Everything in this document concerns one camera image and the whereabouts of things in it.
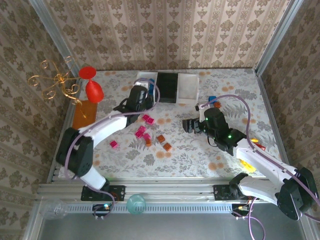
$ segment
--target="wall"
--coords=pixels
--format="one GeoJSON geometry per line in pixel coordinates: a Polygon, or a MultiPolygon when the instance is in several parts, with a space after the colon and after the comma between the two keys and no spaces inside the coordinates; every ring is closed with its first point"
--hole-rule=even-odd
{"type": "Polygon", "coordinates": [[[291,164],[310,169],[320,189],[319,0],[303,2],[262,79],[291,164]]]}
{"type": "Polygon", "coordinates": [[[50,86],[40,79],[44,59],[62,62],[52,39],[28,1],[0,2],[0,239],[19,239],[26,227],[38,184],[47,179],[67,110],[57,93],[44,102],[41,92],[50,86]]]}
{"type": "Polygon", "coordinates": [[[45,3],[81,64],[152,70],[254,67],[289,0],[45,3]]]}

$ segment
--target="block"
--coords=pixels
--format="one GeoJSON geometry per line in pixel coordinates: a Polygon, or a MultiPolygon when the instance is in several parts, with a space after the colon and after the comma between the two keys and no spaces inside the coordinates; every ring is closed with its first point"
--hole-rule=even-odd
{"type": "Polygon", "coordinates": [[[157,136],[156,139],[158,139],[159,143],[163,143],[166,140],[163,135],[157,136]]]}
{"type": "Polygon", "coordinates": [[[152,145],[151,139],[146,139],[146,140],[145,140],[145,145],[146,145],[147,147],[151,147],[151,145],[152,145]]]}
{"type": "Polygon", "coordinates": [[[210,102],[211,100],[216,99],[216,98],[217,98],[216,96],[209,96],[208,101],[210,102]]]}
{"type": "Polygon", "coordinates": [[[152,117],[149,117],[148,120],[146,121],[147,124],[154,124],[155,120],[152,117]]]}
{"type": "Polygon", "coordinates": [[[163,146],[163,148],[164,148],[167,152],[169,152],[170,149],[172,148],[172,146],[171,146],[169,143],[166,143],[166,144],[163,146]]]}
{"type": "Polygon", "coordinates": [[[219,101],[216,101],[213,106],[217,109],[221,108],[221,103],[219,101]]]}
{"type": "Polygon", "coordinates": [[[259,144],[259,143],[254,143],[255,145],[257,145],[259,148],[261,148],[263,151],[265,151],[266,150],[266,147],[265,146],[262,146],[261,144],[259,144]]]}
{"type": "Polygon", "coordinates": [[[145,133],[143,134],[143,138],[147,140],[147,139],[151,139],[151,136],[148,133],[145,133]]]}
{"type": "Polygon", "coordinates": [[[144,133],[142,131],[137,131],[135,134],[134,134],[138,139],[140,139],[144,133]]]}
{"type": "Polygon", "coordinates": [[[145,126],[140,126],[138,131],[144,133],[147,130],[147,128],[145,126]]]}
{"type": "Polygon", "coordinates": [[[111,147],[114,149],[118,146],[118,143],[116,141],[110,142],[111,147]]]}
{"type": "Polygon", "coordinates": [[[145,121],[147,121],[149,118],[150,118],[150,116],[147,115],[147,114],[143,115],[143,117],[142,117],[142,119],[145,120],[145,121]]]}

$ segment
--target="wire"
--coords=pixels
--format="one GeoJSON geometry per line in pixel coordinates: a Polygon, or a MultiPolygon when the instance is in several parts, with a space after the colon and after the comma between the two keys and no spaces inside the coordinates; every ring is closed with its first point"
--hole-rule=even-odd
{"type": "Polygon", "coordinates": [[[119,196],[115,192],[111,192],[112,196],[116,198],[116,204],[119,202],[119,196]]]}
{"type": "MultiPolygon", "coordinates": [[[[245,133],[246,133],[246,139],[247,142],[249,143],[250,147],[252,149],[255,150],[255,152],[257,154],[259,154],[260,156],[262,156],[263,158],[265,158],[267,161],[269,161],[270,163],[274,164],[275,166],[277,166],[279,169],[281,169],[283,172],[287,173],[288,175],[290,175],[312,198],[313,200],[318,204],[318,206],[320,206],[320,200],[318,199],[318,197],[302,182],[300,181],[293,173],[291,173],[290,171],[287,171],[287,169],[285,167],[283,167],[281,164],[277,163],[276,161],[272,160],[270,157],[268,157],[267,155],[265,155],[263,152],[260,151],[260,149],[256,148],[253,143],[250,140],[250,136],[249,136],[249,124],[250,124],[250,118],[251,118],[251,112],[250,112],[250,108],[249,105],[247,104],[247,102],[240,96],[237,95],[233,95],[233,94],[226,94],[226,95],[222,95],[222,96],[218,96],[214,99],[212,99],[211,101],[208,101],[207,103],[203,104],[201,107],[204,108],[205,106],[210,105],[211,103],[213,103],[214,101],[218,100],[218,99],[222,99],[222,98],[226,98],[226,97],[232,97],[232,98],[236,98],[239,99],[241,102],[244,103],[247,112],[248,112],[248,120],[246,123],[246,128],[245,128],[245,133]]],[[[315,218],[307,213],[304,214],[306,217],[320,223],[320,219],[319,218],[315,218]]]]}
{"type": "MultiPolygon", "coordinates": [[[[237,215],[239,218],[245,218],[245,219],[249,220],[248,216],[242,216],[241,214],[237,213],[236,211],[233,211],[232,213],[237,215]]],[[[263,230],[263,238],[262,238],[262,240],[265,240],[266,239],[266,229],[265,229],[264,225],[262,224],[262,222],[258,218],[254,217],[254,216],[251,216],[250,218],[256,220],[258,222],[258,224],[261,226],[261,228],[263,230]]]]}
{"type": "Polygon", "coordinates": [[[208,135],[207,135],[207,140],[208,140],[208,144],[209,144],[211,147],[214,147],[214,148],[218,147],[218,145],[213,146],[213,145],[210,144],[210,139],[209,139],[209,136],[208,136],[208,135]]]}
{"type": "MultiPolygon", "coordinates": [[[[65,157],[65,162],[64,162],[64,176],[65,176],[66,179],[70,180],[70,177],[68,176],[68,164],[69,164],[71,152],[72,152],[72,150],[74,149],[74,146],[76,145],[77,141],[78,141],[83,135],[85,135],[86,133],[92,131],[94,128],[96,128],[97,126],[101,125],[102,123],[104,123],[105,121],[108,121],[108,120],[110,120],[110,119],[117,118],[117,117],[123,117],[123,116],[144,114],[144,113],[147,113],[147,112],[149,112],[149,111],[152,111],[152,110],[155,108],[155,106],[159,103],[159,100],[160,100],[160,90],[159,90],[158,86],[157,86],[154,82],[152,82],[152,81],[150,81],[150,80],[148,80],[148,79],[141,79],[141,78],[140,78],[140,79],[137,79],[136,81],[134,81],[134,84],[135,84],[136,82],[148,82],[149,84],[152,84],[152,85],[155,87],[155,90],[156,90],[156,92],[157,92],[157,94],[158,94],[158,95],[157,95],[158,97],[157,97],[157,99],[156,99],[155,104],[154,104],[151,108],[149,108],[149,109],[147,109],[147,110],[144,110],[144,111],[119,113],[119,114],[115,114],[115,115],[111,115],[111,116],[109,116],[109,117],[103,118],[103,119],[95,122],[95,123],[94,123],[91,127],[89,127],[88,129],[86,129],[86,130],[84,130],[83,132],[81,132],[78,136],[76,136],[76,138],[75,138],[75,139],[73,140],[73,142],[70,144],[70,147],[69,147],[68,152],[67,152],[66,157],[65,157]]],[[[112,199],[112,205],[111,205],[110,211],[109,211],[109,213],[107,213],[107,215],[110,214],[111,211],[112,211],[112,209],[114,208],[114,205],[116,204],[114,196],[113,196],[112,194],[110,194],[109,192],[107,192],[107,191],[102,191],[102,190],[93,188],[93,187],[91,187],[90,185],[88,185],[86,182],[84,182],[84,183],[85,183],[85,185],[86,185],[89,189],[91,189],[92,191],[95,191],[95,192],[101,193],[101,194],[106,194],[106,195],[108,195],[108,196],[112,199]]]]}
{"type": "Polygon", "coordinates": [[[252,211],[253,211],[253,206],[254,206],[255,200],[257,200],[256,197],[252,200],[252,203],[251,203],[250,208],[249,208],[249,215],[248,215],[248,227],[249,227],[249,232],[250,232],[250,235],[251,235],[252,240],[255,240],[255,238],[254,238],[254,234],[252,233],[252,228],[251,228],[251,218],[252,218],[252,217],[251,217],[251,213],[252,213],[252,211]]]}

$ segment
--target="floral tablecloth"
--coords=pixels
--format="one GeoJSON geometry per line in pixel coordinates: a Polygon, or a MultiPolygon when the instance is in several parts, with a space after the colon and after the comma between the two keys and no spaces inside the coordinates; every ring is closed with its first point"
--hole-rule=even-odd
{"type": "MultiPolygon", "coordinates": [[[[259,140],[266,151],[280,159],[266,107],[261,96],[257,78],[252,69],[190,69],[165,72],[199,74],[199,102],[209,96],[235,94],[243,97],[251,110],[250,136],[259,140]]],[[[104,91],[104,99],[98,104],[96,119],[110,113],[127,98],[138,71],[98,71],[94,80],[104,91]]],[[[87,99],[85,86],[80,99],[87,99]]],[[[237,99],[220,100],[229,127],[245,132],[247,110],[237,99]]],[[[208,144],[204,134],[185,133],[182,120],[197,118],[195,107],[183,104],[159,103],[149,113],[155,119],[147,125],[141,119],[129,127],[114,133],[94,149],[93,164],[105,177],[224,177],[232,178],[246,169],[238,159],[208,144]],[[147,127],[152,146],[146,147],[144,139],[134,133],[140,126],[147,127]],[[172,149],[166,152],[156,137],[163,135],[172,149]],[[117,141],[113,149],[109,143],[117,141]]],[[[259,172],[250,173],[261,176],[259,172]]]]}

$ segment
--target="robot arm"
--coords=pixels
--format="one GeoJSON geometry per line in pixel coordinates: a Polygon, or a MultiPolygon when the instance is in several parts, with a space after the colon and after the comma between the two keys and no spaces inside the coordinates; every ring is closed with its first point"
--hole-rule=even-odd
{"type": "Polygon", "coordinates": [[[195,109],[199,111],[200,117],[182,121],[185,132],[195,134],[205,133],[216,143],[217,147],[230,155],[244,160],[255,167],[266,179],[259,179],[240,173],[229,182],[230,192],[238,198],[239,192],[246,196],[253,196],[279,207],[279,209],[293,220],[299,220],[315,202],[312,197],[288,174],[295,175],[316,196],[318,191],[312,173],[302,168],[295,167],[278,161],[273,156],[263,152],[275,162],[282,165],[281,170],[263,156],[257,153],[261,151],[258,147],[254,149],[249,145],[247,136],[237,129],[229,128],[224,114],[214,107],[202,107],[198,104],[195,109]]]}
{"type": "Polygon", "coordinates": [[[68,128],[63,134],[57,151],[56,161],[64,166],[71,143],[79,134],[91,129],[76,142],[72,149],[67,167],[94,189],[108,191],[109,181],[93,167],[94,148],[113,133],[134,123],[138,119],[139,114],[120,115],[113,118],[110,118],[110,116],[121,113],[140,112],[150,109],[153,106],[153,98],[148,95],[146,87],[137,82],[131,89],[129,97],[124,99],[119,106],[115,107],[108,116],[99,120],[98,123],[100,124],[93,129],[91,128],[96,122],[80,129],[74,129],[72,127],[68,128]]]}

